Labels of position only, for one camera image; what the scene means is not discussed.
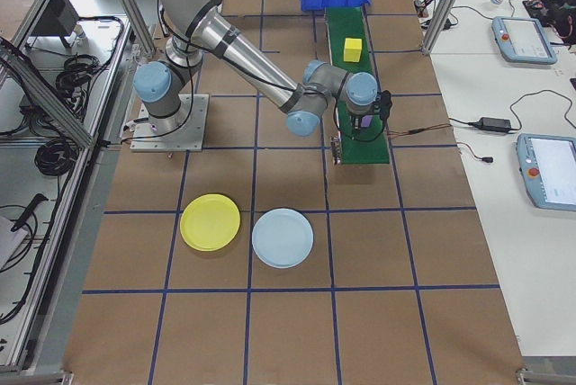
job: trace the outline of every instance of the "blue tape line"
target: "blue tape line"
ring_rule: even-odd
[[[364,15],[366,14],[366,10],[365,8],[363,8],[363,12]],[[366,21],[366,32],[367,32],[367,37],[368,37],[368,43],[371,47],[371,49],[374,51],[374,44],[373,44],[373,40],[372,40],[372,33],[370,30],[370,24],[368,21]],[[379,73],[378,73],[378,65],[376,63],[376,57],[375,54],[372,53],[372,58],[373,58],[373,65],[374,65],[374,73],[376,74],[376,77],[380,77]],[[392,165],[392,171],[394,172],[394,181],[396,183],[396,191],[398,193],[398,201],[399,201],[399,205],[400,205],[400,214],[402,216],[402,225],[404,227],[404,234],[406,237],[406,245],[408,248],[408,253],[409,253],[409,260],[410,260],[410,269],[412,271],[412,278],[414,280],[414,286],[415,286],[415,292],[416,292],[416,299],[418,301],[418,313],[420,316],[420,325],[422,327],[422,336],[424,338],[424,345],[426,347],[426,354],[427,354],[427,360],[428,360],[428,367],[430,369],[430,376],[432,378],[432,383],[433,385],[437,385],[437,377],[436,377],[436,370],[434,367],[434,359],[432,357],[432,351],[430,348],[430,341],[428,338],[428,330],[426,327],[426,318],[424,316],[424,309],[422,307],[422,301],[420,299],[420,292],[418,289],[418,274],[416,271],[416,264],[414,262],[414,255],[412,254],[412,245],[411,245],[411,241],[410,241],[410,232],[408,230],[408,221],[406,220],[406,211],[404,210],[404,200],[402,198],[402,191],[401,191],[401,186],[400,186],[400,177],[398,175],[398,167],[396,166],[396,158],[394,155],[394,149],[393,147],[389,147],[390,150],[390,160],[391,160],[391,165]]]

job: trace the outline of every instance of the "cardboard floor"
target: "cardboard floor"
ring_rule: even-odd
[[[225,0],[223,13],[299,80],[328,60],[321,14],[299,0]],[[447,122],[411,0],[365,8],[390,130]],[[514,385],[516,338],[450,129],[390,140],[387,166],[333,166],[329,111],[307,139],[224,63],[200,154],[133,154],[113,181],[64,367],[79,385]],[[181,238],[205,193],[241,209],[216,253]],[[263,212],[294,208],[314,230],[300,265],[250,248]]]

